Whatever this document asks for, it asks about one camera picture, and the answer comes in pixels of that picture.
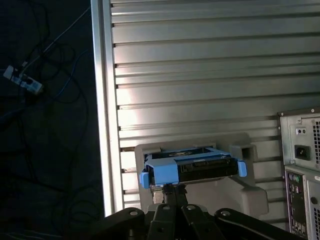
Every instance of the ventilation grille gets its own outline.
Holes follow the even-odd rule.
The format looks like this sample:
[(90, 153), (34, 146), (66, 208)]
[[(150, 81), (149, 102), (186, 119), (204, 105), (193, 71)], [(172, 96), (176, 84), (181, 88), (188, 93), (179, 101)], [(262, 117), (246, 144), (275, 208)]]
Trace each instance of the ventilation grille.
[(314, 139), (314, 150), (315, 150), (315, 162), (320, 165), (320, 122), (315, 121), (313, 124), (313, 139)]
[(320, 233), (320, 210), (314, 208), (314, 226), (315, 226), (315, 234), (316, 240), (319, 240)]

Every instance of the blue cable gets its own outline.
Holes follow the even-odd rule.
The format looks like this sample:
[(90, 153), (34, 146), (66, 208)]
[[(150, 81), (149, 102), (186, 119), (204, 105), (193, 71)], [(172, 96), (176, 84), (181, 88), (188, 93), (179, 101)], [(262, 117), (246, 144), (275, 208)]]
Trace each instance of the blue cable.
[(60, 97), (60, 95), (64, 92), (64, 90), (66, 89), (67, 85), (70, 83), (75, 71), (76, 71), (76, 68), (77, 68), (77, 65), (78, 65), (78, 62), (80, 60), (80, 58), (84, 55), (88, 53), (88, 50), (85, 50), (84, 52), (82, 52), (77, 58), (76, 60), (74, 61), (74, 64), (73, 64), (73, 67), (72, 67), (72, 71), (71, 71), (71, 75), (69, 77), (69, 79), (65, 82), (64, 86), (61, 88), (60, 92), (58, 92), (58, 94), (56, 96), (54, 96), (50, 101), (48, 102), (45, 102), (41, 105), (37, 105), (37, 106), (27, 106), (27, 107), (21, 107), (21, 108), (18, 108), (16, 110), (13, 110), (13, 111), (9, 111), (7, 113), (5, 113), (4, 115), (2, 115), (0, 117), (0, 121), (3, 121), (5, 118), (9, 117), (10, 115), (12, 114), (15, 114), (15, 113), (18, 113), (20, 111), (23, 111), (23, 110), (27, 110), (27, 109), (35, 109), (35, 108), (40, 108), (40, 107), (44, 107), (45, 105), (47, 104), (50, 104), (52, 103), (54, 100), (56, 100), (57, 98)]

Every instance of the blue hard drive caddy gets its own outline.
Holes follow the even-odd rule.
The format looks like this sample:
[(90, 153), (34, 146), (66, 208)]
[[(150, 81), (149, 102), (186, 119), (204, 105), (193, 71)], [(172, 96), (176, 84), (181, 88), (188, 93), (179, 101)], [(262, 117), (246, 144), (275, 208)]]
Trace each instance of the blue hard drive caddy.
[(168, 150), (144, 155), (139, 175), (143, 188), (247, 176), (246, 163), (213, 147)]

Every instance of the metal shutter wall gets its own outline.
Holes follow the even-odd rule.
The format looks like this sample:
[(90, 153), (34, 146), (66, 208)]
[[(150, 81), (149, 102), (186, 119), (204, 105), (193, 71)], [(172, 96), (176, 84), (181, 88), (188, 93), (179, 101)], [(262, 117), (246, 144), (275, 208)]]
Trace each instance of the metal shutter wall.
[(110, 12), (125, 207), (139, 206), (136, 145), (247, 132), (261, 219), (286, 226), (276, 113), (319, 105), (320, 0), (112, 0)]

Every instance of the power socket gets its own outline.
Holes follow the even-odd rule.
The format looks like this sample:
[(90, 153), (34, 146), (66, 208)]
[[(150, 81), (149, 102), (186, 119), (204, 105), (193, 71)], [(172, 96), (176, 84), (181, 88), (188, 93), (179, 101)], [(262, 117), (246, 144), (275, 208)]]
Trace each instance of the power socket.
[(40, 82), (34, 80), (32, 77), (29, 77), (25, 74), (23, 76), (14, 76), (14, 71), (17, 71), (17, 69), (14, 69), (13, 66), (9, 65), (8, 68), (5, 70), (3, 76), (6, 79), (11, 80), (15, 84), (20, 85), (21, 88), (25, 88), (27, 91), (34, 95), (38, 95), (43, 91), (44, 86)]

